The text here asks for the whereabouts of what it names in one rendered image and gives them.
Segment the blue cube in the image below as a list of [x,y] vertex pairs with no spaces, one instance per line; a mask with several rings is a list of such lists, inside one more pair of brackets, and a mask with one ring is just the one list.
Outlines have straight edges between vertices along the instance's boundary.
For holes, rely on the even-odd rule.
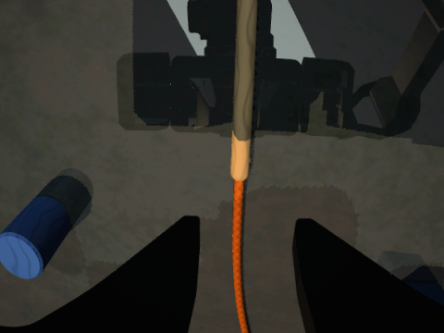
[[444,289],[439,284],[422,284],[422,282],[419,282],[419,284],[417,282],[406,282],[406,284],[444,306]]

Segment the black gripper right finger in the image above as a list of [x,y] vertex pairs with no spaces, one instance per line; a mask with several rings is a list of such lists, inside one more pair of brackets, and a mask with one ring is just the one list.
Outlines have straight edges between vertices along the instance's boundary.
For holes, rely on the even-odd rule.
[[444,306],[314,219],[296,219],[292,255],[304,332],[444,333]]

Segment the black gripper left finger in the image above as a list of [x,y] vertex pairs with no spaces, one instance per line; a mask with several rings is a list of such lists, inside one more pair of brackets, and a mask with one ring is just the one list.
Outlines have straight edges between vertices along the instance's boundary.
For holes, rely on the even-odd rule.
[[200,218],[184,216],[66,306],[0,333],[189,333],[200,249]]

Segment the dark brown wooden stick with orange string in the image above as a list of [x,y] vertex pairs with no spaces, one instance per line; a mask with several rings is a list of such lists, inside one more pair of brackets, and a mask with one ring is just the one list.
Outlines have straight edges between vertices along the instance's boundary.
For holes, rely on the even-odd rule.
[[251,163],[256,16],[258,16],[258,0],[237,0],[230,176],[234,178],[233,277],[241,333],[249,333],[243,291],[241,291],[241,220],[243,219],[244,179],[248,178]]

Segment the blue cylinder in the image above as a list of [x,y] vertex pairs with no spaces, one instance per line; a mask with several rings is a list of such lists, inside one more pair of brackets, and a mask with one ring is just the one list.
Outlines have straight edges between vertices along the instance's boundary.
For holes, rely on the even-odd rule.
[[70,231],[66,208],[51,197],[34,197],[0,233],[0,262],[19,278],[37,278]]

